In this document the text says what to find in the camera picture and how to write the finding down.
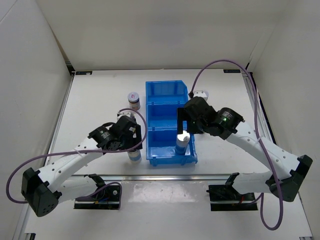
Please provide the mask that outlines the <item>white bead shaker jar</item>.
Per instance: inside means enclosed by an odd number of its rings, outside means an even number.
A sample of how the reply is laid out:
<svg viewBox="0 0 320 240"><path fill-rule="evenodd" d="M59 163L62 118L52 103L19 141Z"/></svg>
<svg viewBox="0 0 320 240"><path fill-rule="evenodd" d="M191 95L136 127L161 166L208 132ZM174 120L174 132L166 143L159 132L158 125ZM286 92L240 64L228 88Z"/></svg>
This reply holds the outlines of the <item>white bead shaker jar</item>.
<svg viewBox="0 0 320 240"><path fill-rule="evenodd" d="M127 154L130 162L133 164L138 164L142 160L141 151L139 149L128 151Z"/></svg>
<svg viewBox="0 0 320 240"><path fill-rule="evenodd" d="M190 139L191 135L185 130L181 134L177 134L175 145L175 153L177 155L185 155Z"/></svg>

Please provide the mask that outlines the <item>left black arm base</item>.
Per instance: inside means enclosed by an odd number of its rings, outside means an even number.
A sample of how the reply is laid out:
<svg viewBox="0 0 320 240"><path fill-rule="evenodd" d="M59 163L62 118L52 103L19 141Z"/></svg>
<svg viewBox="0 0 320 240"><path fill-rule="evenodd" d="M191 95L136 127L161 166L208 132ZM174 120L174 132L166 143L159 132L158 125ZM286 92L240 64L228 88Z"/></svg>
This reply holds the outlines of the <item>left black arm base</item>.
<svg viewBox="0 0 320 240"><path fill-rule="evenodd" d="M75 210L119 210L121 208L122 185L119 182L106 184L101 192L87 200L75 200Z"/></svg>

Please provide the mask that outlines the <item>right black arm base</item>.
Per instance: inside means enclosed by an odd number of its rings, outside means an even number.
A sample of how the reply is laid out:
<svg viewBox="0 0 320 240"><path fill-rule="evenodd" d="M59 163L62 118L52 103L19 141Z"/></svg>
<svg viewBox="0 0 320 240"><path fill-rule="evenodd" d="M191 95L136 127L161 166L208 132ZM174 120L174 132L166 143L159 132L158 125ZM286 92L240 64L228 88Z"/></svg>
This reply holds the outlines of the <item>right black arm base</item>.
<svg viewBox="0 0 320 240"><path fill-rule="evenodd" d="M224 185L209 185L210 210L212 212L257 211L254 193L239 194L227 190Z"/></svg>

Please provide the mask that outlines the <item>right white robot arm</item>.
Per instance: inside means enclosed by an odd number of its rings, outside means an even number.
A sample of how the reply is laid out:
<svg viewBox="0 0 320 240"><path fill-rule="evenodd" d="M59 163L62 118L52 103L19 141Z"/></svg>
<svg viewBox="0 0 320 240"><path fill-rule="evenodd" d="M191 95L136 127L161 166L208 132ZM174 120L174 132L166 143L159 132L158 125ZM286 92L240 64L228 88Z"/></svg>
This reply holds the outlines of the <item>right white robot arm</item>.
<svg viewBox="0 0 320 240"><path fill-rule="evenodd" d="M223 185L215 187L216 195L236 200L248 193L268 193L285 202L293 202L313 163L307 156L289 153L263 136L245 122L234 110L219 111L203 97L195 96L177 109L177 132L183 123L189 134L209 134L231 143L254 157L265 167L262 173L233 173Z"/></svg>

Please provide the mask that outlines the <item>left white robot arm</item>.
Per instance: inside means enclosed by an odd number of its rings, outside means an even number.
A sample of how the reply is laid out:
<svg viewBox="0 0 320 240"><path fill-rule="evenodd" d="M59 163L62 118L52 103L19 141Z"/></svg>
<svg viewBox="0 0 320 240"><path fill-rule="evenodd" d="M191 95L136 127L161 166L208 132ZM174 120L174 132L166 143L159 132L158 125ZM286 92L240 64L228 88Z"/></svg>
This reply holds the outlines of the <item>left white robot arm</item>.
<svg viewBox="0 0 320 240"><path fill-rule="evenodd" d="M21 193L37 217L46 216L68 200L100 200L106 184L97 174L85 175L81 180L72 180L71 176L107 153L142 149L146 136L141 126L126 115L116 123L105 123L91 131L73 152L60 153L58 160L37 170L25 170Z"/></svg>

